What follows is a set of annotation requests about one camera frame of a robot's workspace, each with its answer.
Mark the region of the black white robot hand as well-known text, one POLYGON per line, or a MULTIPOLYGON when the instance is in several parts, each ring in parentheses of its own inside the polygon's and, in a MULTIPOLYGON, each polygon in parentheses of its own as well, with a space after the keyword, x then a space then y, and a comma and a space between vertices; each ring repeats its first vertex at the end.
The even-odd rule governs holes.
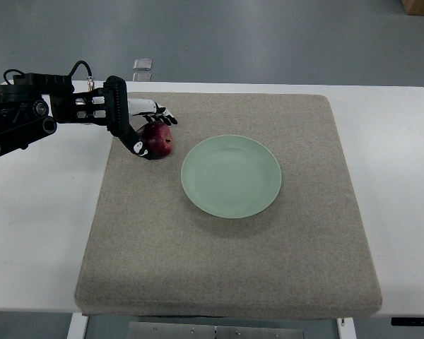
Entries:
POLYGON ((149 99, 129 99, 126 81, 120 77, 109 76, 101 88, 91 93, 94 122, 104 124, 125 148, 138 157, 149 160, 148 151, 136 132, 140 127, 153 121, 164 122, 169 127, 177 124, 167 107, 149 99))

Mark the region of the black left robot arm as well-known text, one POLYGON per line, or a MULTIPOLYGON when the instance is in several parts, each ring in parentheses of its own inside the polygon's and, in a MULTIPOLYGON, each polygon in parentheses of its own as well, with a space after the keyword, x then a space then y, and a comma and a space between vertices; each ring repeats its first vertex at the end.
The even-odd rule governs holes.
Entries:
POLYGON ((103 90, 89 65, 77 61, 66 75, 4 72, 0 85, 0 157, 52 135, 57 124, 105 123, 103 90))

